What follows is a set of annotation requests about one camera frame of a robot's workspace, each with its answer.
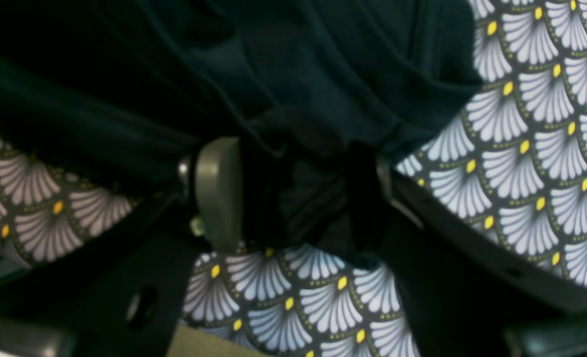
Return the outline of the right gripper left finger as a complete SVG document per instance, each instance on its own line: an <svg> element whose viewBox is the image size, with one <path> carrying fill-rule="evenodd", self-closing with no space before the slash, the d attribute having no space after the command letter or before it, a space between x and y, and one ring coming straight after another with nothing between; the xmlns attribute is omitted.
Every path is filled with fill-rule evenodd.
<svg viewBox="0 0 587 357"><path fill-rule="evenodd" d="M240 140L221 137L103 237L0 285L0 357L163 357L196 258L236 251L242 223Z"/></svg>

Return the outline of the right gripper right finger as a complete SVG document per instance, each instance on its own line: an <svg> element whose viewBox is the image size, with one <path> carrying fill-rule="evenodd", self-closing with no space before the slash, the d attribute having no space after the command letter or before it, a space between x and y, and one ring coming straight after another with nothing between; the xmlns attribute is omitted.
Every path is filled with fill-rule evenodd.
<svg viewBox="0 0 587 357"><path fill-rule="evenodd" d="M464 223L373 149L348 148L359 268L388 267L423 357L587 357L587 289Z"/></svg>

